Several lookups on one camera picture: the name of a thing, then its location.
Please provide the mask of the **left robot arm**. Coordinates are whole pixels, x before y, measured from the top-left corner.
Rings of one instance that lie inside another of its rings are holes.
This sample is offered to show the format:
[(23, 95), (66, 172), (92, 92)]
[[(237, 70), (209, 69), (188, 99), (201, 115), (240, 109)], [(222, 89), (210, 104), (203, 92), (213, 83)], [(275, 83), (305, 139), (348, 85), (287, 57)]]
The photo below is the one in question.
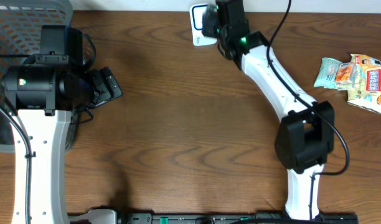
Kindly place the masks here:
[(72, 116), (123, 92), (108, 67), (85, 61), (88, 36), (69, 26), (44, 25), (40, 51), (2, 78), (15, 152), (13, 223), (118, 223), (112, 208), (71, 216), (65, 203), (65, 151)]

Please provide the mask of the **white wiper sheet bag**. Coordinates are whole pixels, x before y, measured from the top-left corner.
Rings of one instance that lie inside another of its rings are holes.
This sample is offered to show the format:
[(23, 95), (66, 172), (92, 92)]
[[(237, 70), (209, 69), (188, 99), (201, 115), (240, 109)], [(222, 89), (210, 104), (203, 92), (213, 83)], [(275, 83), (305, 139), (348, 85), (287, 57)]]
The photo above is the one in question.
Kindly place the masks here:
[(357, 65), (353, 89), (347, 91), (347, 103), (381, 114), (381, 61), (363, 54), (352, 54)]

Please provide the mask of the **teal snack packet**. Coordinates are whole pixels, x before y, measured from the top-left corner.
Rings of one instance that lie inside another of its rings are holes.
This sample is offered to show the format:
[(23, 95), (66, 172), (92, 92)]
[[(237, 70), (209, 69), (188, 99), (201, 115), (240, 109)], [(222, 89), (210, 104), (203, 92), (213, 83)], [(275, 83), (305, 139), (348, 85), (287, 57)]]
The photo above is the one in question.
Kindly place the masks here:
[(316, 81), (314, 82), (314, 87), (323, 87), (336, 90), (337, 85), (335, 83), (335, 78), (340, 64), (342, 64), (342, 62), (334, 58), (322, 58), (321, 67), (319, 69)]

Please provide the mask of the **orange Kleenex tissue pack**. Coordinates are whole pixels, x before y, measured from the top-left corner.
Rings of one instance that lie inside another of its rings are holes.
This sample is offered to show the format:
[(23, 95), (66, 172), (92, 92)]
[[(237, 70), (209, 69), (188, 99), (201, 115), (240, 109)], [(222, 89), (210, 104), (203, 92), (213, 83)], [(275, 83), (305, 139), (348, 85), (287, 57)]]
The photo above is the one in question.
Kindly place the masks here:
[(355, 86), (355, 79), (359, 72), (357, 65), (353, 62), (343, 63), (339, 65), (336, 74), (335, 83), (339, 91), (351, 90)]

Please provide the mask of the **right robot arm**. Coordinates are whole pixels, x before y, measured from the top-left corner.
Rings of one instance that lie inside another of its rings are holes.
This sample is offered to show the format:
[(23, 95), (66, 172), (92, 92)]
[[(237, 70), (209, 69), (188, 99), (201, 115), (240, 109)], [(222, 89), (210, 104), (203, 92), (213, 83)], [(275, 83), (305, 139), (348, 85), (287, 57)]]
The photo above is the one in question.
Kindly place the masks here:
[(218, 40), (219, 52), (257, 84), (280, 121), (274, 147), (288, 173), (287, 216), (317, 219), (318, 173), (334, 148), (333, 107), (318, 103), (291, 78), (272, 43), (250, 30), (242, 1), (209, 4), (201, 19), (202, 35)]

